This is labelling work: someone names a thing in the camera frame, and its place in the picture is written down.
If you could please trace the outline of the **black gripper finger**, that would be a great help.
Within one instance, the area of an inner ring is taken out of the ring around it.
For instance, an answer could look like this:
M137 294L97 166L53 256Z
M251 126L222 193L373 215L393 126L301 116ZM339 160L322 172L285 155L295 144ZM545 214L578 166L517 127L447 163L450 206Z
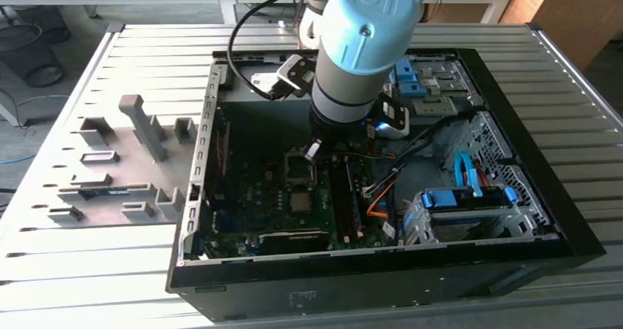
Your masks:
M314 139L311 143L305 147L303 156L309 162L317 161L317 156L322 149L323 141L321 139Z

